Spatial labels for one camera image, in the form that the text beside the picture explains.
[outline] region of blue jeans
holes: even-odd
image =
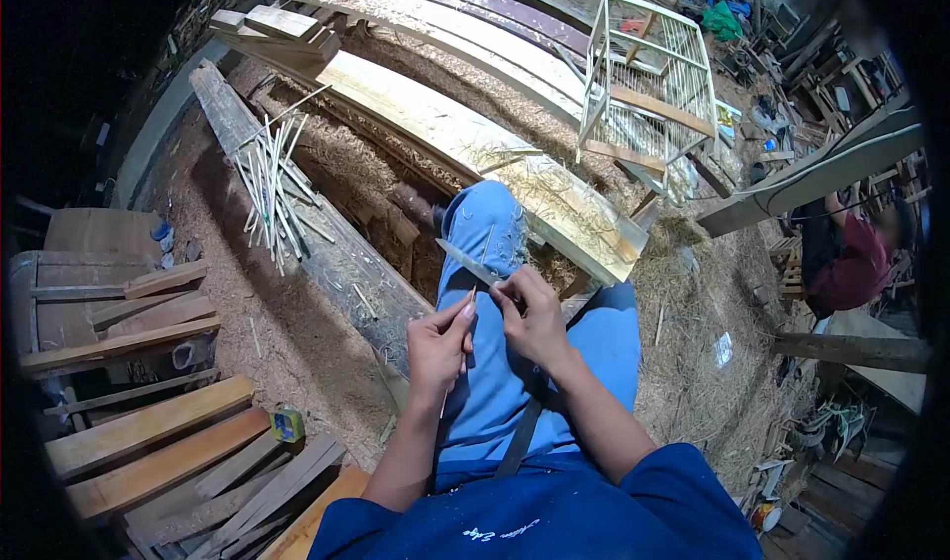
[[[445,240],[503,276],[523,264],[524,231],[522,207],[505,185],[495,181],[481,181],[459,193],[442,224]],[[441,310],[459,302],[475,283],[475,276],[446,257],[436,307]],[[533,383],[534,364],[507,347],[502,312],[483,289],[482,285],[475,297],[474,352],[468,372],[459,376],[445,401],[440,463],[501,460],[531,397],[525,382]],[[640,361],[633,287],[617,283],[598,291],[572,320],[567,339],[607,390],[632,412]],[[553,383],[549,388],[554,393],[545,400],[527,457],[580,451],[560,394]]]

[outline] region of wooden bird cage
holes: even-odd
[[[715,141],[713,75],[693,20],[644,0],[600,0],[587,63],[578,162],[581,150],[607,154],[654,187],[667,165]]]

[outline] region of blue shirt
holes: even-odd
[[[653,451],[616,487],[594,471],[478,479],[394,513],[327,507],[317,558],[762,558],[752,527],[699,451]]]

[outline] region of green plastic bag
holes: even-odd
[[[742,36],[742,26],[732,16],[729,6],[719,1],[703,12],[703,26],[715,35],[717,41],[726,42]]]

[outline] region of knife blade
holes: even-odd
[[[472,272],[472,275],[474,275],[479,280],[484,281],[488,285],[493,285],[496,281],[502,281],[502,276],[500,276],[497,272],[492,271],[487,266],[475,261],[462,252],[462,250],[457,246],[452,245],[445,239],[437,238],[435,239],[435,242],[442,247],[449,257],[459,262],[463,268],[468,269],[470,272]]]

